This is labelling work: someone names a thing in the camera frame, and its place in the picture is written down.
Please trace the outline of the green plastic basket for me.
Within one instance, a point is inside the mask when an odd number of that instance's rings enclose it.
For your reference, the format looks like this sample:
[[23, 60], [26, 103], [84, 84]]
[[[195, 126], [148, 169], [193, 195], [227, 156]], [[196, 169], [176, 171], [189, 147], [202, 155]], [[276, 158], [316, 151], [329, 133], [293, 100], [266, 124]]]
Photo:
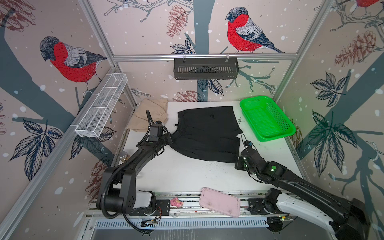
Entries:
[[273, 99], [256, 96], [240, 101], [242, 113], [260, 142], [269, 142], [296, 133], [296, 127]]

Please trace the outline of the black shorts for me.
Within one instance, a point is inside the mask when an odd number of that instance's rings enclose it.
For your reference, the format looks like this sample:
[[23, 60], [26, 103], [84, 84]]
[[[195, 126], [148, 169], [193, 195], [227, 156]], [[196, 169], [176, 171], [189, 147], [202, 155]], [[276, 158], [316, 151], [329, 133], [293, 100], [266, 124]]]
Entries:
[[232, 106], [187, 109], [178, 112], [170, 147], [192, 159], [234, 164], [242, 133]]

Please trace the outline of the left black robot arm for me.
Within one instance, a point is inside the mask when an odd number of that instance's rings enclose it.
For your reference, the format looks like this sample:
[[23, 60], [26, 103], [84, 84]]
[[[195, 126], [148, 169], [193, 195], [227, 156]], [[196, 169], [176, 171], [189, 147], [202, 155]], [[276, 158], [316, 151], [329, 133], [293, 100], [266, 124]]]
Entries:
[[97, 198], [97, 209], [105, 218], [127, 215], [134, 209], [138, 173], [171, 143], [168, 129], [156, 121], [149, 126], [147, 134], [137, 144], [137, 151], [126, 162], [105, 169]]

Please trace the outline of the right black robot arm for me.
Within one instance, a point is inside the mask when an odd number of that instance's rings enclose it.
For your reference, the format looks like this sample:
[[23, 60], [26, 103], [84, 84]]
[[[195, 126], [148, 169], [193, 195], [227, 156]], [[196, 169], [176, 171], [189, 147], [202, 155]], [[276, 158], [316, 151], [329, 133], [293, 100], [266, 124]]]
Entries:
[[371, 221], [363, 202], [330, 194], [287, 167], [265, 161], [251, 141], [244, 141], [243, 145], [235, 168], [246, 171], [258, 183], [272, 186], [264, 198], [249, 200], [251, 214], [294, 215], [325, 229], [338, 240], [368, 239]]

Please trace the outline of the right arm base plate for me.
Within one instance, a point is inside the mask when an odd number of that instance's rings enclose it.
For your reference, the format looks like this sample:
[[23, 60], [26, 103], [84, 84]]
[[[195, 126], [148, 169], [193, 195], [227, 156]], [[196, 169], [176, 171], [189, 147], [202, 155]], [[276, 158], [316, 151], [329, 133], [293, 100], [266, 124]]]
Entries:
[[249, 207], [247, 210], [252, 215], [288, 215], [278, 208], [277, 202], [275, 198], [248, 199]]

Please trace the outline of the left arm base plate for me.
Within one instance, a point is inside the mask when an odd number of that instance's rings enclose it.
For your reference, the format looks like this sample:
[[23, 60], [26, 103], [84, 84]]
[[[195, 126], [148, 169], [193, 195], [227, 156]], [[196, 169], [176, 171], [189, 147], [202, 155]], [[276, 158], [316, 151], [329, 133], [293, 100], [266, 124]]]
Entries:
[[129, 214], [130, 217], [169, 216], [171, 208], [170, 200], [156, 200], [155, 208], [137, 208]]

